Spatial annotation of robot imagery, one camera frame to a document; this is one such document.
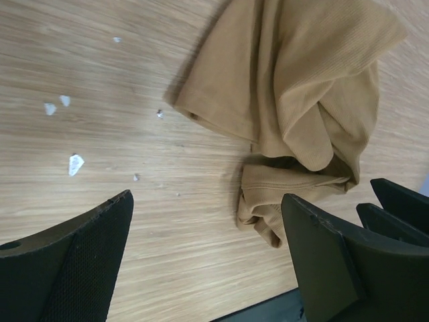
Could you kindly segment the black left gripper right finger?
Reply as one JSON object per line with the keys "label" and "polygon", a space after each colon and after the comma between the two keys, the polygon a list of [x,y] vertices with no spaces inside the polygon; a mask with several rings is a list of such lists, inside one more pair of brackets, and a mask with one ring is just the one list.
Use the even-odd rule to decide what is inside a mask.
{"label": "black left gripper right finger", "polygon": [[427,321],[428,248],[338,218],[296,195],[282,216],[308,321]]}

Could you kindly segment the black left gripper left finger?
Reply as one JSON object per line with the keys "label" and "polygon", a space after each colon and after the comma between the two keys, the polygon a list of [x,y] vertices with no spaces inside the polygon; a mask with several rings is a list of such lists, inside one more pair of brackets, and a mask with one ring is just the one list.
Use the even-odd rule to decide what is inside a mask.
{"label": "black left gripper left finger", "polygon": [[106,321],[134,200],[126,190],[1,245],[2,321]]}

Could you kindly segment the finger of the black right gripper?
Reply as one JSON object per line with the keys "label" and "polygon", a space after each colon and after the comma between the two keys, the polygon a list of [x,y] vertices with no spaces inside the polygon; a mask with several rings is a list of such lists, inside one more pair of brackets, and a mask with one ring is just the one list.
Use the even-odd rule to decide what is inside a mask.
{"label": "finger of the black right gripper", "polygon": [[371,187],[381,206],[399,218],[428,215],[428,197],[385,178],[371,179]]}
{"label": "finger of the black right gripper", "polygon": [[371,203],[358,204],[359,219],[365,229],[415,246],[428,247],[428,235]]}

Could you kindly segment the tan ribbed tank top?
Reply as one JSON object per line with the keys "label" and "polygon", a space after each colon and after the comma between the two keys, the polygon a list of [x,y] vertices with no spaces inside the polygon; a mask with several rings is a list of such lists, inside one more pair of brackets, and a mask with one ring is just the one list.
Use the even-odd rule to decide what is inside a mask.
{"label": "tan ribbed tank top", "polygon": [[245,140],[237,227],[286,242],[280,205],[359,183],[379,109],[379,57],[406,37],[375,1],[231,1],[186,71],[172,107]]}

